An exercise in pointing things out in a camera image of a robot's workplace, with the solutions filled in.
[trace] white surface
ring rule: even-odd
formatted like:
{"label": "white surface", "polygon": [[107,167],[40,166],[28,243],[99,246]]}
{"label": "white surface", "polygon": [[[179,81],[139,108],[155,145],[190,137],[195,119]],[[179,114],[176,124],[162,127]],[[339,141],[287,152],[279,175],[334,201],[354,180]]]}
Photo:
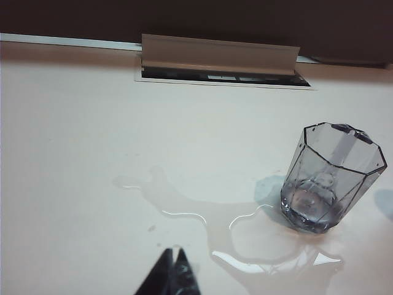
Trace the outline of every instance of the white surface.
{"label": "white surface", "polygon": [[391,293],[389,167],[325,235],[289,229],[277,200],[305,125],[361,128],[391,162],[392,71],[298,64],[316,91],[139,83],[130,51],[1,45],[2,294],[132,294],[174,245],[203,294]]}
{"label": "white surface", "polygon": [[[64,37],[50,37],[50,36],[34,36],[34,35],[21,35],[21,34],[7,34],[0,33],[0,40],[9,42],[22,42],[22,43],[37,43],[37,44],[52,44],[52,45],[68,45],[68,46],[81,46],[81,47],[97,47],[108,49],[122,49],[142,51],[141,43],[132,42],[114,42],[103,40],[89,40],[89,39],[76,39]],[[308,57],[297,57],[298,63],[319,63]]]}

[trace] spilled water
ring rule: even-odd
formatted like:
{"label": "spilled water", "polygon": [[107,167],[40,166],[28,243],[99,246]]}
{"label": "spilled water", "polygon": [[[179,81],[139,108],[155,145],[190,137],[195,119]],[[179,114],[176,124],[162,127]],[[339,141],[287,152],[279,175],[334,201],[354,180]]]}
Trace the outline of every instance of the spilled water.
{"label": "spilled water", "polygon": [[137,189],[161,214],[197,218],[208,237],[209,255],[249,294],[326,294],[342,259],[323,251],[324,236],[294,231],[281,214],[284,178],[270,176],[255,184],[254,200],[243,203],[197,201],[178,192],[160,167],[152,179],[114,179],[123,189]]}

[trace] black pointed object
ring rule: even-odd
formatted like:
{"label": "black pointed object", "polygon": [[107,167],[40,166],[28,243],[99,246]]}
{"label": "black pointed object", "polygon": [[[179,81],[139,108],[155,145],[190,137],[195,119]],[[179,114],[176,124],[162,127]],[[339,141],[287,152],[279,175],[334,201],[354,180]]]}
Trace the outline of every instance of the black pointed object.
{"label": "black pointed object", "polygon": [[187,260],[184,250],[181,248],[176,262],[171,269],[170,295],[200,295],[197,280]]}
{"label": "black pointed object", "polygon": [[169,290],[169,273],[173,268],[172,249],[166,249],[150,271],[135,295],[167,295]]}

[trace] dark wall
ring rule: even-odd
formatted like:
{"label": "dark wall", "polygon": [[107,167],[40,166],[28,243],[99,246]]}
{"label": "dark wall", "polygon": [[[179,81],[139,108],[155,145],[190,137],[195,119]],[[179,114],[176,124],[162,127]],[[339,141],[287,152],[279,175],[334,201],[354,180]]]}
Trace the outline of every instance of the dark wall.
{"label": "dark wall", "polygon": [[140,42],[141,33],[301,46],[393,61],[393,0],[1,0],[2,33]]}

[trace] clear glass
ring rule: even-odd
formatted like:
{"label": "clear glass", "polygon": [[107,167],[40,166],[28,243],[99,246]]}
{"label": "clear glass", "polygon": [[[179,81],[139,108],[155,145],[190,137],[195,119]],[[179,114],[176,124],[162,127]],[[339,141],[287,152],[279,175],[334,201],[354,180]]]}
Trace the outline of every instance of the clear glass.
{"label": "clear glass", "polygon": [[386,169],[381,148],[348,124],[304,128],[281,189],[281,209],[307,231],[337,225]]}

